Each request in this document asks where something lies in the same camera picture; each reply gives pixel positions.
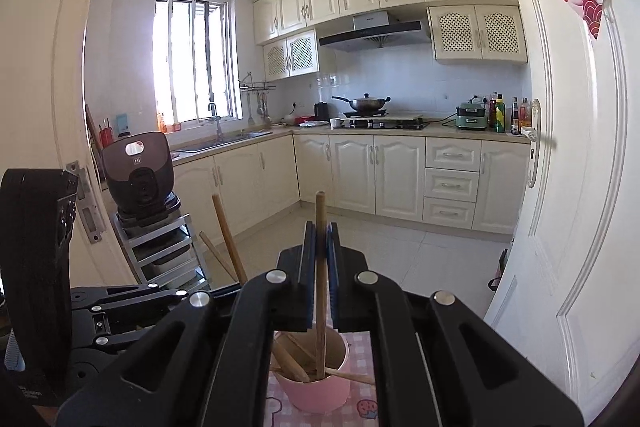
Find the pink checkered tablecloth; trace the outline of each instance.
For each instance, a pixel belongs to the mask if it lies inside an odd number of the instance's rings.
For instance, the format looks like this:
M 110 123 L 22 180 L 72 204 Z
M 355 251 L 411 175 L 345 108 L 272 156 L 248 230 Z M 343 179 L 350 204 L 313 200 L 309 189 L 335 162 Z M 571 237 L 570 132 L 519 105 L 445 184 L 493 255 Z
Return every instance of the pink checkered tablecloth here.
M 345 333 L 349 343 L 351 372 L 374 376 L 369 332 Z M 311 414 L 296 409 L 280 384 L 269 375 L 264 427 L 376 427 L 378 403 L 376 388 L 365 383 L 351 382 L 347 403 L 329 414 Z

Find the green bottle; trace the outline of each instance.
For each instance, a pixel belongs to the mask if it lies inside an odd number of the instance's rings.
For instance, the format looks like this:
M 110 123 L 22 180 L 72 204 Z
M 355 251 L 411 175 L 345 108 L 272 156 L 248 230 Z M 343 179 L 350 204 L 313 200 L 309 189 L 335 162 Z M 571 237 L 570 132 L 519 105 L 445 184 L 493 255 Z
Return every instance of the green bottle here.
M 504 132 L 504 112 L 504 102 L 502 95 L 499 94 L 495 101 L 495 132 Z

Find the pink container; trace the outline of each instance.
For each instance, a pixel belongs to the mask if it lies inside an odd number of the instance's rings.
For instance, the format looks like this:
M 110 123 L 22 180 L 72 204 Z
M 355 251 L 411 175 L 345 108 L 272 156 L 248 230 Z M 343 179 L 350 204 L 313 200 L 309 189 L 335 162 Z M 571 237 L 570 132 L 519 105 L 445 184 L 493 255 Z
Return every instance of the pink container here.
M 316 327 L 306 333 L 291 333 L 310 352 L 316 351 Z M 310 365 L 309 358 L 302 353 L 287 337 L 276 334 L 279 342 L 287 348 L 287 351 L 298 363 Z M 326 365 L 333 369 L 339 369 L 345 373 L 350 372 L 349 344 L 347 340 L 334 329 L 326 328 Z M 275 373 L 282 390 L 289 397 L 290 402 L 304 412 L 327 414 L 342 407 L 351 392 L 351 381 L 339 377 L 326 377 L 323 380 L 309 383 L 289 380 Z

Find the cartoon print on tablecloth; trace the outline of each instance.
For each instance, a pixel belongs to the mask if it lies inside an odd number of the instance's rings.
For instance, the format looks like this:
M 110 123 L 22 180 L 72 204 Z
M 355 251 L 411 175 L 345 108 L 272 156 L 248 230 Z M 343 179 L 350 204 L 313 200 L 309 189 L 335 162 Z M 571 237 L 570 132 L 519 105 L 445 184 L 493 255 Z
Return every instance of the cartoon print on tablecloth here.
M 364 399 L 356 404 L 358 414 L 365 420 L 375 420 L 378 417 L 378 403 L 375 400 Z
M 276 413 L 282 411 L 282 402 L 273 396 L 268 396 L 264 406 L 264 422 L 262 427 L 273 427 L 275 425 Z

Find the silver screw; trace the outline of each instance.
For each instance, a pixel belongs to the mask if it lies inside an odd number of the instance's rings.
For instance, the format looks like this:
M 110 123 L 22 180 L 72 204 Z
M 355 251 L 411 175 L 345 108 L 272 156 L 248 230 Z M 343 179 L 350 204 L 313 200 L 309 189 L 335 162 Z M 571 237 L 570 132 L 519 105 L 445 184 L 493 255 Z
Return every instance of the silver screw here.
M 282 270 L 271 270 L 267 273 L 267 280 L 274 284 L 282 284 L 287 280 L 287 274 Z
M 443 306 L 451 306 L 456 301 L 456 296 L 453 295 L 453 293 L 444 290 L 437 291 L 433 298 L 436 299 L 438 304 L 442 304 Z
M 194 308 L 202 308 L 209 304 L 211 297 L 207 292 L 196 292 L 189 297 L 189 304 Z
M 375 284 L 378 282 L 378 274 L 371 271 L 360 272 L 356 277 L 363 284 Z

